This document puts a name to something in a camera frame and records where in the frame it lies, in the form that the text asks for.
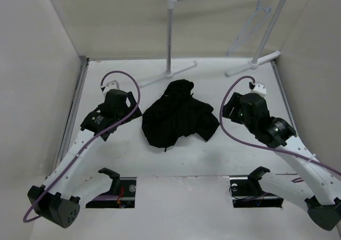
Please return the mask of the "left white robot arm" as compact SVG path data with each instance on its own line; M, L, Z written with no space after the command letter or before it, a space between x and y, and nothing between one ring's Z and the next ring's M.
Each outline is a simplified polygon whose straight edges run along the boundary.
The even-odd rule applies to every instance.
M91 111L80 125L76 140L57 168L40 186L32 186L27 193L31 206L23 217L36 213L61 228L70 227L80 209L101 194L120 195L120 174L103 167L94 176L84 179L86 163L117 128L141 117L141 98L132 92L111 89L104 92L104 102Z

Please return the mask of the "aluminium table rail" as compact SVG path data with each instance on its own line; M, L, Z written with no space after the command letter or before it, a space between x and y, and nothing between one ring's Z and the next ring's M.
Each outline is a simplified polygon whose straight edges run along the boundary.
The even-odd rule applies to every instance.
M291 126L295 130L297 130L296 124L295 124L295 121L294 121L294 118L293 118L293 115L292 115L292 112L291 112L291 109L289 107L289 103L288 103L287 97L286 97L286 94L285 94L285 91L284 91L284 88L283 88L283 85L282 85L282 82L281 82L281 79L280 79L280 76L279 76L279 72L278 72L278 69L277 69L277 66L276 66L276 63L275 63L274 60L271 60L271 66L272 66L272 69L273 69L273 72L274 72L275 79L277 81L278 87L280 89L280 93L281 93L283 102L285 104L285 108L286 108L286 111L287 111L287 114L288 114L288 117L289 117L290 124L291 124Z
M69 114L67 117L66 127L64 128L64 133L62 135L59 151L58 151L56 158L55 158L55 161L54 161L53 169L56 169L56 167L61 162L63 156L68 151L70 140L71 140L71 135L72 135L72 131L73 131L73 128L75 125L75 119L77 116L77 111L78 111L78 107L79 107L79 103L80 103L80 98L81 98L84 83L85 83L89 58L86 56L83 56L83 55L80 56L79 58L80 58L79 74L77 77L74 93L72 96L72 101L71 101Z

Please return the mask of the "black trousers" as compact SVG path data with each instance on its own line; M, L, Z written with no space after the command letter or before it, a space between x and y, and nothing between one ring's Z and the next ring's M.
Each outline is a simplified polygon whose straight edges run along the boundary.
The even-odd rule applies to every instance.
M214 108L193 97L194 83L186 79L172 81L163 95L142 115L142 131L149 145L166 150L178 138L198 134L207 142L220 123Z

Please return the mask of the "right aluminium table rail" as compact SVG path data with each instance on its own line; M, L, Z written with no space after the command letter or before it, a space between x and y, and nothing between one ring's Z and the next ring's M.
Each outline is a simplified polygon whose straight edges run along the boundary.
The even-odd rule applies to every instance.
M292 112L291 112L291 109L289 107L289 103L288 103L287 97L286 97L286 94L285 94L285 91L284 91L284 88L283 88L283 85L282 85L282 82L281 82L281 79L280 79L280 76L279 76L279 72L278 72L278 69L277 69L277 66L276 66L276 63L275 63L274 60L271 60L271 66L272 66L272 69L273 69L273 72L274 72L275 79L277 81L278 87L280 89L280 93L281 93L283 102L285 104L285 108L286 108L286 111L287 111L287 114L288 114L288 117L289 117L290 124L291 124L291 126L295 130L297 130L296 124L295 124L295 121L294 121L294 118L293 118L293 115L292 115Z

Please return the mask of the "white clothes rack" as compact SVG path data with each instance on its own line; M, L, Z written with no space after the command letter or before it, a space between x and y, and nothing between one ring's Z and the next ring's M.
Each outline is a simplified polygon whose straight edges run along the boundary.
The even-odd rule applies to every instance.
M154 83L158 83L164 79L170 79L175 75L178 75L180 73L183 73L187 70L190 70L197 66L197 62L194 61L193 65L173 71L172 70L172 37L173 37L173 14L174 14L174 7L175 4L179 1L186 1L186 0L167 0L167 35L166 35L166 69L165 72L162 75L154 77L152 80L149 81L143 81L139 83L139 87L147 87L149 85L152 85ZM257 69L260 65L265 64L275 58L278 58L281 54L280 51L275 51L273 53L270 53L268 55L262 56L262 52L265 48L265 45L270 37L270 34L279 18L279 15L285 5L287 0L279 0L277 8L275 9L273 16L270 20L270 23L264 33L264 36L259 44L259 47L257 48L253 58L251 58L246 64L241 66L235 66L231 67L226 70L225 74L226 76L234 76L236 74L242 73L247 70L251 69Z

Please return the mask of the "left aluminium table rail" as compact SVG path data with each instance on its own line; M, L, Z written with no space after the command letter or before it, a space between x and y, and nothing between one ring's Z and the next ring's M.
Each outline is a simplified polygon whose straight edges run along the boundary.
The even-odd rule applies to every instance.
M79 103L80 103L80 98L81 98L84 83L85 83L89 58L86 56L83 56L83 55L80 56L79 58L80 58L79 74L77 77L74 93L72 96L72 101L71 101L69 114L67 117L66 127L64 128L64 133L62 135L59 151L58 151L56 158L55 158L55 161L54 161L53 169L56 169L56 167L61 162L63 156L68 151L70 140L71 140L71 135L72 135L72 131L73 131L73 128L75 125L75 119L77 116L77 111L78 111L78 107L79 107Z

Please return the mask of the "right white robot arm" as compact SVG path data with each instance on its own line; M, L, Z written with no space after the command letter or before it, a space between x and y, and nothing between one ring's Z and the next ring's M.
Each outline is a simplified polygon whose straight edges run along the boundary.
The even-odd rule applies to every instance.
M248 175L251 194L277 195L307 212L320 228L331 231L336 227L340 222L340 180L305 148L288 122L270 115L261 95L233 93L223 104L220 117L244 125L262 143L260 148L280 156L306 184L301 186L260 166Z

